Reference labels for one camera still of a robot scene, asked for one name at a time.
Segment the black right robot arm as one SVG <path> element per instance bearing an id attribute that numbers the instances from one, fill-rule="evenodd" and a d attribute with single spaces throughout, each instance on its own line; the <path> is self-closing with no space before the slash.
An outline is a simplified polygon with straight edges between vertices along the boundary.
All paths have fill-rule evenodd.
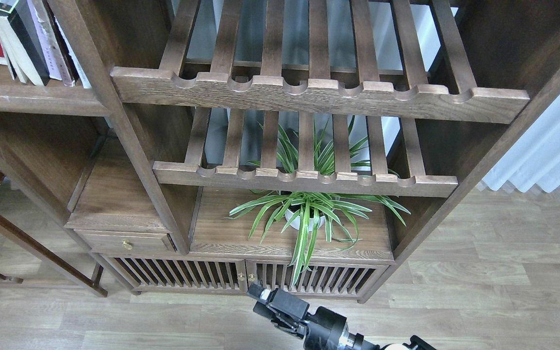
<path id="1" fill-rule="evenodd" d="M 247 294 L 256 299 L 253 312 L 269 319 L 276 328 L 303 340 L 305 350 L 432 350 L 433 346 L 413 335 L 409 343 L 373 344 L 360 333 L 350 333 L 346 317 L 323 306 L 314 314 L 306 301 L 276 288 L 251 284 Z"/>

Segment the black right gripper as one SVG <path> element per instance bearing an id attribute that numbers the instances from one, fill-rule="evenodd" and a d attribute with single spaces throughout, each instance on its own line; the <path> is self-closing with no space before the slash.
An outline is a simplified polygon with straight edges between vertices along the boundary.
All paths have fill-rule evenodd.
<path id="1" fill-rule="evenodd" d="M 253 312 L 266 317 L 279 330 L 304 341 L 305 350 L 360 350 L 364 337 L 351 334 L 346 317 L 325 307 L 308 313 L 310 304 L 280 289 L 271 290 L 257 283 L 247 289 L 256 299 Z"/>

